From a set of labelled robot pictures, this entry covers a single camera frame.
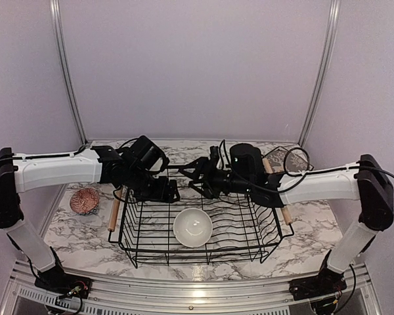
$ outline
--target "ventilation grille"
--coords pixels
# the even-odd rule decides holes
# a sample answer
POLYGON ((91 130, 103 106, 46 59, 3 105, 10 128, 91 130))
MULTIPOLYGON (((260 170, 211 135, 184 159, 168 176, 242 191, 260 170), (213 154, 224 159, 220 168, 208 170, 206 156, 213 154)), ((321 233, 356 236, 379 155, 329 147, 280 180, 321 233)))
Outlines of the ventilation grille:
MULTIPOLYGON (((35 301, 48 306, 61 308, 63 310, 73 310, 78 307, 78 303, 71 306, 70 300, 58 300, 56 295, 49 292, 42 292, 36 288, 21 287, 19 289, 19 296, 24 297, 28 300, 35 301)), ((81 314, 86 315, 166 315, 165 312, 135 312, 131 310, 122 310, 119 307, 111 306, 96 306, 90 304, 88 300, 83 302, 83 310, 81 314)), ((280 308, 271 308, 268 310, 258 310, 257 312, 226 312, 222 315, 290 315, 290 310, 287 306, 280 308)))

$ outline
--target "metal wire basket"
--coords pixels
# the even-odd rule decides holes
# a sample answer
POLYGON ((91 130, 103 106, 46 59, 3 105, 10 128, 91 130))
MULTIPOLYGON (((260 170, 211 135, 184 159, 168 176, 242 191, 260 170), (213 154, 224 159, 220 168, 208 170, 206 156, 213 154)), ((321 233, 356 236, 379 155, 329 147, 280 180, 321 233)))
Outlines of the metal wire basket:
POLYGON ((231 261, 263 263, 280 242, 294 235, 284 234, 276 209, 251 202, 248 196, 230 194, 220 199, 206 199, 189 188, 188 179, 167 170, 176 179, 181 200, 172 204, 137 202, 127 190, 117 241, 133 265, 195 264, 231 261), (184 209, 204 210, 213 222, 213 234, 207 244, 191 249, 181 245, 172 231, 175 217, 184 209))

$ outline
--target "rack handle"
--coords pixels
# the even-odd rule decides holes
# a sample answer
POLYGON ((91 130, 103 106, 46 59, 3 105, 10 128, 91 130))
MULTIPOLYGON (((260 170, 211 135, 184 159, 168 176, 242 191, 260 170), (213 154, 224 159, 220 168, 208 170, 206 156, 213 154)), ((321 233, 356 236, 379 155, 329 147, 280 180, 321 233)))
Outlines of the rack handle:
MULTIPOLYGON (((266 157, 263 158, 263 165, 265 171, 268 174, 274 173, 273 168, 271 167, 270 162, 266 157)), ((280 208, 280 210, 282 210, 283 219, 286 225, 291 225, 293 223, 293 220, 292 220, 292 216, 290 215, 288 206, 285 205, 283 208, 280 208)))
MULTIPOLYGON (((117 197, 121 199, 123 195, 124 187, 121 187, 120 190, 116 191, 117 197)), ((114 198, 114 202, 112 203, 111 217, 110 222, 108 223, 108 231, 115 232, 118 218, 118 210, 120 209, 120 200, 114 198)))

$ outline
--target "marble countertop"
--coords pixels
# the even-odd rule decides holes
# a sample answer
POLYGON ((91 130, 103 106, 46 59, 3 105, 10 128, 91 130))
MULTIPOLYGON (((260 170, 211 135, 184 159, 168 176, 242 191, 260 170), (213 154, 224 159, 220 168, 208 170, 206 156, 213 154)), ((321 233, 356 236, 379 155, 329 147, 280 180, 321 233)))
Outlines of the marble countertop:
MULTIPOLYGON (((117 148, 122 143, 120 140, 93 144, 117 148)), ((209 147, 219 144, 218 141, 197 140, 156 140, 155 143, 170 158, 171 164, 184 164, 197 157, 208 156, 209 147)), ((272 142, 252 144, 263 153, 270 152, 277 146, 294 146, 272 142)), ((45 241, 55 249, 63 266, 101 274, 164 280, 221 281, 288 276, 318 270, 327 251, 342 236, 328 202, 298 203, 289 206, 294 219, 292 226, 295 235, 284 238, 264 263, 260 263, 259 259, 252 262, 214 262, 209 265, 139 263, 139 267, 135 268, 117 244, 108 242, 107 226, 114 200, 113 190, 114 187, 106 184, 69 185, 45 235, 45 241), (86 186, 98 190, 100 202, 94 214, 83 216, 74 213, 69 203, 73 193, 86 186)), ((117 229, 120 228, 121 213, 122 211, 119 212, 117 229)), ((286 234, 288 227, 282 222, 280 211, 278 216, 286 234)))

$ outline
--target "black wire rack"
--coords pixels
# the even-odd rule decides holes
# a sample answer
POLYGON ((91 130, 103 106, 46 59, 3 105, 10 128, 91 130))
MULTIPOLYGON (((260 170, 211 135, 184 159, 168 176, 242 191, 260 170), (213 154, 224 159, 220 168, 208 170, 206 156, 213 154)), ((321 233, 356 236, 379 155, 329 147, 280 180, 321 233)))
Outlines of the black wire rack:
POLYGON ((231 261, 263 263, 288 236, 280 225, 276 209, 256 205, 241 194, 206 199, 189 188, 188 179, 176 170, 164 173, 177 180, 181 200, 172 204, 138 202, 127 190, 117 243, 137 268, 143 264, 210 264, 231 261), (204 210, 213 223, 210 240, 199 248, 181 245, 173 233, 173 221, 184 209, 204 210))

